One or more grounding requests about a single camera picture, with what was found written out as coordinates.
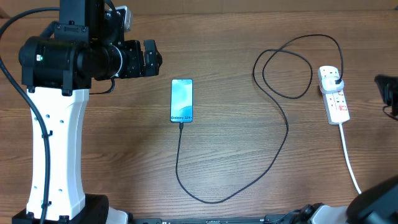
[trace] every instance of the white power strip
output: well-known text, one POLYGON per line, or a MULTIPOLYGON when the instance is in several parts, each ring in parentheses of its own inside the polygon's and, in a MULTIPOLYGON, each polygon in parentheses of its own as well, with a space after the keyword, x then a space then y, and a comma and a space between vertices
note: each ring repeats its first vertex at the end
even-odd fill
MULTIPOLYGON (((320 67, 318 69, 318 78, 321 90, 322 80, 336 76, 339 76, 337 68, 332 66, 320 67)), ((322 95, 329 124, 340 124, 349 120, 347 102, 342 89, 334 93, 323 93, 322 95)))
POLYGON ((339 73, 338 69, 335 67, 322 66, 318 69, 319 86, 323 95, 323 102, 325 103, 326 115, 328 116, 329 124, 338 124, 339 126, 347 168, 353 180, 355 189, 359 194, 361 194, 362 192, 359 189, 358 183, 356 182, 353 170, 351 168, 351 164, 349 163, 346 140, 343 131, 343 123, 349 120, 347 102, 343 92, 344 83, 341 81, 342 84, 337 86, 336 91, 332 93, 330 93, 329 90, 325 91, 325 88, 330 88, 325 87, 325 83, 328 83, 331 78, 334 80, 336 77, 339 77, 339 73))

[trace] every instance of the black power cord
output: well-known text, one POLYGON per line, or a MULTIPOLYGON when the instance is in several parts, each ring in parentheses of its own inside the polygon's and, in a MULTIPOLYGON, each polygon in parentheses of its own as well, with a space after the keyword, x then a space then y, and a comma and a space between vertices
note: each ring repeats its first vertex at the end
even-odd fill
POLYGON ((283 118, 285 119, 286 134, 285 134, 284 140, 283 140, 282 143, 280 144, 280 147, 279 147, 278 151, 276 152, 276 155, 275 155, 275 157, 273 158, 272 162, 269 164, 268 168, 267 168, 258 178, 256 178, 256 179, 255 179, 254 181, 252 181, 251 183, 247 184, 246 186, 244 186, 243 188, 241 188, 241 189, 238 190, 237 192, 233 193, 232 195, 230 195, 230 196, 224 198, 223 200, 219 200, 219 201, 216 201, 216 202, 207 202, 207 201, 205 201, 205 200, 199 199, 199 198, 197 198, 196 196, 192 195, 192 194, 182 185, 182 183, 181 183, 181 181, 180 181, 180 178, 178 177, 178 157, 179 157, 179 154, 180 154, 181 135, 182 135, 182 129, 183 129, 183 123, 180 123, 180 138, 179 138, 179 140, 178 140, 177 161, 176 161, 176 163, 175 163, 175 176, 177 177, 178 183, 180 184, 181 188, 182 188, 189 196, 191 196, 191 197, 194 198, 195 200, 197 200, 197 201, 199 201, 199 202, 202 202, 202 203, 208 203, 208 204, 223 203, 223 202, 227 201, 228 199, 234 197, 234 196, 237 195, 238 193, 242 192, 243 190, 247 189, 248 187, 252 186, 252 185, 255 184, 259 179, 261 179, 261 177, 263 177, 264 175, 266 175, 266 174, 268 173, 268 171, 271 169, 272 165, 274 165, 274 162, 275 162, 276 158, 278 157, 278 155, 279 155, 279 153, 280 153, 280 150, 282 149, 283 145, 285 144, 287 135, 288 135, 288 133, 289 133, 289 122, 287 121, 285 112, 283 111, 283 109, 282 109, 282 107, 280 106, 280 104, 275 100, 274 97, 272 97, 268 92, 266 92, 265 89, 263 89, 263 88, 260 86, 260 84, 257 82, 256 76, 254 75, 254 74, 255 74, 256 65, 257 65, 259 59, 261 58, 261 56, 262 56, 264 53, 266 53, 266 52, 274 52, 274 53, 268 58, 266 64, 265 64, 264 67, 262 68, 262 79, 264 80, 264 82, 266 83, 266 85, 267 85, 274 93, 278 94, 279 96, 284 97, 284 98, 288 98, 288 99, 299 99, 299 98, 302 97, 304 94, 306 94, 306 92, 307 92, 308 89, 310 88, 310 85, 311 85, 311 82, 312 82, 312 77, 313 77, 312 66, 311 66, 311 63, 310 63, 306 58, 304 58, 303 56, 301 56, 301 55, 299 55, 299 54, 297 54, 297 53, 295 53, 295 52, 290 52, 290 51, 287 51, 287 50, 283 50, 283 48, 285 48, 285 47, 288 46, 291 42, 293 42, 293 41, 295 41, 295 40, 297 40, 297 39, 301 39, 301 38, 304 38, 304 37, 315 37, 315 36, 327 37, 327 38, 331 39, 331 40, 337 45, 338 51, 339 51, 339 53, 340 53, 340 59, 341 59, 341 75, 340 75, 340 79, 339 79, 339 80, 336 80, 336 83, 340 83, 340 82, 341 82, 341 79, 343 78, 343 54, 342 54, 342 52, 341 52, 341 49, 340 49, 340 46, 339 46, 338 42, 337 42, 334 38, 330 37, 329 35, 324 35, 324 34, 310 34, 310 35, 303 35, 303 36, 300 36, 300 37, 296 37, 296 38, 294 38, 293 40, 290 40, 289 42, 287 42, 286 44, 284 44, 283 46, 281 46, 279 49, 267 49, 267 50, 261 52, 261 54, 258 56, 256 62, 254 63, 253 71, 252 71, 253 80, 254 80, 254 82, 256 83, 256 85, 260 88, 260 90, 263 91, 263 92, 264 92, 270 99, 272 99, 272 100, 274 101, 274 103, 278 106, 280 112, 282 113, 283 118), (308 66, 310 67, 310 70, 311 70, 310 81, 309 81, 309 83, 308 83, 307 88, 305 89, 305 91, 304 91, 301 95, 299 95, 299 96, 285 96, 285 95, 283 95, 283 94, 277 92, 276 90, 274 90, 274 89, 268 84, 268 82, 267 82, 267 80, 266 80, 266 76, 265 76, 265 69, 266 69, 266 66, 267 66, 268 62, 271 60, 271 58, 272 58, 276 53, 278 53, 278 52, 283 52, 283 53, 288 53, 288 54, 292 54, 292 55, 298 56, 299 58, 303 59, 303 60, 308 64, 308 66))
MULTIPOLYGON (((45 12, 45 11, 59 11, 60 8, 58 7, 43 7, 38 9, 31 9, 26 12, 20 13, 11 19, 9 19, 1 28, 0 28, 0 38, 2 37, 3 33, 6 29, 18 19, 25 17, 27 15, 36 13, 36 12, 45 12)), ((50 187, 50 143, 49 143, 49 134, 47 132, 47 128, 45 127, 45 123, 43 120, 42 115, 40 114, 39 110, 37 109, 36 105, 34 105, 33 101, 29 98, 26 92, 18 85, 12 75, 9 73, 8 69, 4 65, 4 62, 0 56, 0 68, 2 72, 4 72, 7 79, 10 81, 11 85, 18 91, 18 93, 23 97, 29 107, 32 109, 33 113, 35 114, 37 121, 40 124, 40 128, 42 130, 43 141, 44 141, 44 151, 45 151, 45 176, 44 176, 44 196, 43 196, 43 204, 42 204, 42 216, 40 218, 40 224, 44 223, 45 216, 47 214, 47 207, 49 205, 49 187, 50 187)))
POLYGON ((386 108, 388 108, 388 107, 391 107, 391 106, 383 106, 383 113, 384 113, 385 115, 387 115, 389 118, 398 121, 398 118, 396 118, 395 116, 393 116, 393 115, 391 115, 391 114, 389 114, 389 113, 386 112, 386 108))
POLYGON ((111 0, 105 0, 105 4, 107 4, 111 9, 112 9, 112 13, 115 13, 116 16, 116 8, 114 7, 114 4, 111 0))
POLYGON ((112 85, 111 88, 109 88, 108 90, 101 92, 101 93, 90 93, 90 95, 98 95, 98 94, 108 94, 111 93, 114 90, 114 86, 116 85, 116 82, 114 81, 114 78, 111 78, 112 81, 112 85))

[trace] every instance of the smartphone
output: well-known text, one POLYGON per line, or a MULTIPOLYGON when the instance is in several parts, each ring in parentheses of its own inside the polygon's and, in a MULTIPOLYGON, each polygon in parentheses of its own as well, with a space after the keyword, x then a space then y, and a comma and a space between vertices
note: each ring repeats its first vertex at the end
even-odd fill
POLYGON ((193 121, 193 80, 172 80, 171 122, 193 121))

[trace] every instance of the wooden table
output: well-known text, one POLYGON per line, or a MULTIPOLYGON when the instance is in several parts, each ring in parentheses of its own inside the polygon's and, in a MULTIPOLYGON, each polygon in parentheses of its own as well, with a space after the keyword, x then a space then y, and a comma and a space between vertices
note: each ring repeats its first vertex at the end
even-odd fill
MULTIPOLYGON (((19 48, 50 21, 23 19, 1 39, 2 58, 19 83, 19 48)), ((83 128, 85 192, 106 194, 112 207, 137 218, 260 217, 307 203, 348 205, 357 193, 338 127, 326 119, 316 73, 322 65, 340 68, 340 58, 334 43, 322 37, 289 47, 309 59, 314 80, 299 100, 272 93, 290 132, 267 175, 218 205, 190 198, 175 178, 178 125, 169 121, 171 79, 195 82, 195 118, 183 131, 181 181, 197 197, 220 200, 264 171, 285 133, 280 111, 252 80, 255 59, 265 49, 316 33, 333 36, 343 49, 351 115, 344 129, 359 186, 366 190, 396 175, 398 123, 383 114, 374 77, 398 74, 397 12, 137 16, 126 39, 155 39, 164 62, 157 77, 116 80, 112 94, 90 97, 83 128)), ((266 71, 272 87, 290 96, 303 92, 310 78, 304 61, 285 54, 266 71)), ((109 85, 93 82, 92 91, 109 85)), ((0 222, 9 223, 29 198, 32 125, 28 106, 3 75, 0 99, 0 222)))

